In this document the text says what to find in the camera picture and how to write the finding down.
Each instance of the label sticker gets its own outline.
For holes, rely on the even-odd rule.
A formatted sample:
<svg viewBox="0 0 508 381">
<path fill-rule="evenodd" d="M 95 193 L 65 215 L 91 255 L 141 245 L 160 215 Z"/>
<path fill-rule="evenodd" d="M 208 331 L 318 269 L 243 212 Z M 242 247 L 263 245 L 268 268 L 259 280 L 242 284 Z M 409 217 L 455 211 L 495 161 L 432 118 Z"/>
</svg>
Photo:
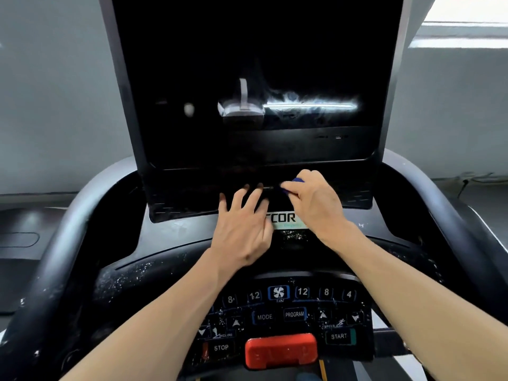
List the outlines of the label sticker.
<svg viewBox="0 0 508 381">
<path fill-rule="evenodd" d="M 308 229 L 294 211 L 268 212 L 266 217 L 272 221 L 274 230 Z"/>
</svg>

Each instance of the forearm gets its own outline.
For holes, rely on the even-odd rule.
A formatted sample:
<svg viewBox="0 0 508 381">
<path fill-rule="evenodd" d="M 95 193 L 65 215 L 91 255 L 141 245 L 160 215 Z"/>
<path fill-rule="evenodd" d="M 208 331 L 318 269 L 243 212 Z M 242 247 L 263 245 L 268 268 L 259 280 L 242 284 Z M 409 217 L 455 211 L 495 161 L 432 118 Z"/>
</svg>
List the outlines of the forearm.
<svg viewBox="0 0 508 381">
<path fill-rule="evenodd" d="M 208 252 L 180 281 L 99 344 L 64 380 L 176 379 L 201 322 L 230 277 Z"/>
<path fill-rule="evenodd" d="M 354 224 L 324 239 L 437 379 L 507 378 L 505 325 L 382 250 Z"/>
</svg>

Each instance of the left hand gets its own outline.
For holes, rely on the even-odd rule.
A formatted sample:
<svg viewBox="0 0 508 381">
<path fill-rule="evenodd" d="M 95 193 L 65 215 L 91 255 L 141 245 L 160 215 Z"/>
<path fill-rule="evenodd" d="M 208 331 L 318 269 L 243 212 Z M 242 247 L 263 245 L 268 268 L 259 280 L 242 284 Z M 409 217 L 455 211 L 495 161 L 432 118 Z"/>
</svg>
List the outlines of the left hand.
<svg viewBox="0 0 508 381">
<path fill-rule="evenodd" d="M 263 255 L 272 242 L 273 226 L 266 217 L 268 199 L 263 199 L 255 211 L 263 185 L 257 186 L 242 207 L 247 190 L 245 186 L 235 192 L 229 211 L 224 194 L 219 197 L 219 219 L 209 253 L 231 276 Z"/>
</svg>

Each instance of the fan icon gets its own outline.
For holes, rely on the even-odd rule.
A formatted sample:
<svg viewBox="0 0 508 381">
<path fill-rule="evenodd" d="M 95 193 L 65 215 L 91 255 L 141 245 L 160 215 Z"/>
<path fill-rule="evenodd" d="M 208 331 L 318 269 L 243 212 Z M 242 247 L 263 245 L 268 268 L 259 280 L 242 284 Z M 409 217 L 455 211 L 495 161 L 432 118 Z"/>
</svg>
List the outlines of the fan icon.
<svg viewBox="0 0 508 381">
<path fill-rule="evenodd" d="M 284 298 L 284 288 L 273 288 L 273 298 Z"/>
</svg>

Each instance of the stop button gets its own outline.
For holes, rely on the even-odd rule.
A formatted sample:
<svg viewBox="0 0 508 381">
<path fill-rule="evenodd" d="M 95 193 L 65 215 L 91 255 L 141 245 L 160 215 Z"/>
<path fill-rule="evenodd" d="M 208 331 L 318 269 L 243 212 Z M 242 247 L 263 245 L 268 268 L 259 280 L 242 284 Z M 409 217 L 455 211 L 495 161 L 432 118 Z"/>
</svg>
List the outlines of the stop button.
<svg viewBox="0 0 508 381">
<path fill-rule="evenodd" d="M 245 344 L 245 365 L 267 369 L 310 364 L 318 358 L 318 344 L 311 333 L 252 338 Z"/>
</svg>

